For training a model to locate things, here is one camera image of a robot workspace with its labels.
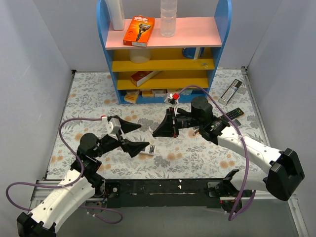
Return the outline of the white remote control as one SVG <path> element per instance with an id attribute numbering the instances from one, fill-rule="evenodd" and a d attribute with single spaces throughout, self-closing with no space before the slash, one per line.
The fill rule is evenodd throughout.
<path id="1" fill-rule="evenodd" d="M 140 155 L 149 155 L 154 156 L 156 152 L 156 146 L 155 145 L 148 145 L 147 147 L 143 148 L 140 151 Z"/>

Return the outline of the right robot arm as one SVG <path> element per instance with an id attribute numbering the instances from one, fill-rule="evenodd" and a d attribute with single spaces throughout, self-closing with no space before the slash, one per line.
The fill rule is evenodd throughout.
<path id="1" fill-rule="evenodd" d="M 166 95 L 164 101 L 170 107 L 166 110 L 161 124 L 153 132 L 153 137 L 177 138 L 180 129 L 197 126 L 206 141 L 248 158 L 263 171 L 255 177 L 248 176 L 243 184 L 243 177 L 238 177 L 238 170 L 234 170 L 216 187 L 217 192 L 224 191 L 229 196 L 235 196 L 243 187 L 246 190 L 269 192 L 282 201 L 289 200 L 305 178 L 299 157 L 294 150 L 287 148 L 281 151 L 239 135 L 228 121 L 213 114 L 212 105 L 203 96 L 192 99 L 190 112 L 178 107 L 178 99 L 178 94 Z"/>

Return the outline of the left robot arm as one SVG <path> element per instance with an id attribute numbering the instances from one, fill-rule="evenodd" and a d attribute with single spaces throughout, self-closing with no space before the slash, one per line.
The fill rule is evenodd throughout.
<path id="1" fill-rule="evenodd" d="M 21 213 L 17 218 L 21 237 L 54 237 L 62 224 L 91 197 L 106 193 L 106 180 L 97 173 L 101 166 L 98 157 L 120 147 L 131 157 L 138 155 L 148 142 L 131 142 L 125 134 L 141 128 L 119 116 L 102 116 L 107 134 L 98 138 L 93 133 L 84 134 L 79 142 L 75 161 L 62 181 L 34 209 Z"/>

